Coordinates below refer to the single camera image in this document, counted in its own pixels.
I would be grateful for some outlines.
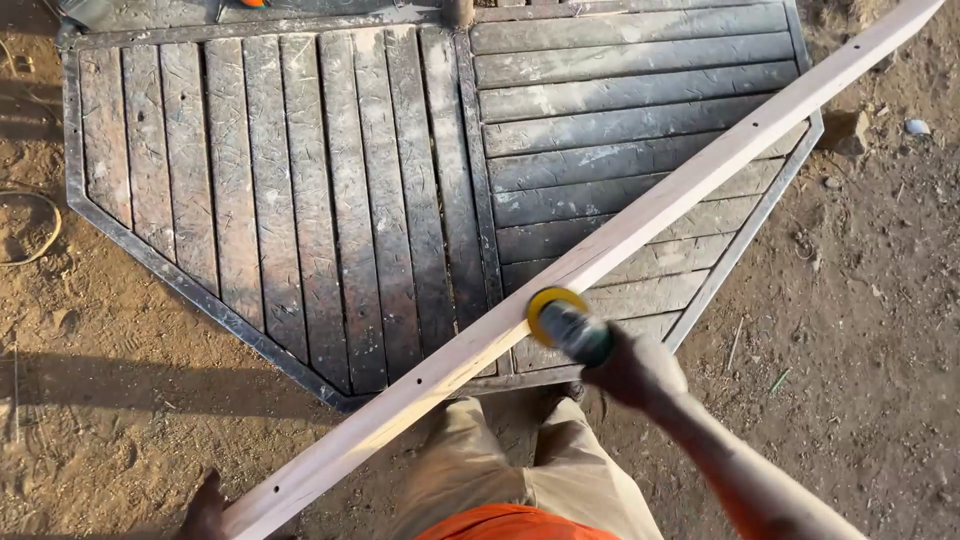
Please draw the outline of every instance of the legs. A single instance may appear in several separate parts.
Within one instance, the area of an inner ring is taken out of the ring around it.
[[[561,400],[540,427],[528,477],[537,508],[624,539],[662,538],[640,489],[603,450],[573,400]]]
[[[524,478],[507,465],[474,398],[456,400],[430,433],[396,505],[391,538],[409,540],[486,503],[522,503]]]

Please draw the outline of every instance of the dirt ground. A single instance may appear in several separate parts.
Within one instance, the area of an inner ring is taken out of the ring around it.
[[[61,127],[19,99],[26,87],[59,111],[56,26],[39,3],[14,4],[0,39],[36,71],[0,72],[0,189],[45,193],[64,216],[47,256],[0,268],[0,538],[161,537],[204,467],[237,496],[342,417],[66,208]],[[802,8],[817,61],[889,3]],[[889,71],[830,104],[868,113],[868,153],[815,153],[679,351],[725,425],[877,538],[960,537],[958,21],[948,2]],[[905,118],[933,135],[906,135]],[[0,200],[0,260],[31,251],[51,223],[39,200]],[[532,458],[543,401],[537,390],[485,400],[517,464]],[[596,393],[584,407],[666,536],[734,537],[645,419]],[[425,426],[288,528],[310,540],[384,530]]]

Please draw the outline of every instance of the wooden pallet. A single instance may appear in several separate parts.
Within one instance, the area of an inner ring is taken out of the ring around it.
[[[436,15],[65,43],[71,207],[350,411],[807,68],[779,0]],[[771,141],[588,301],[675,349],[821,131]],[[461,393],[576,374],[524,340]]]

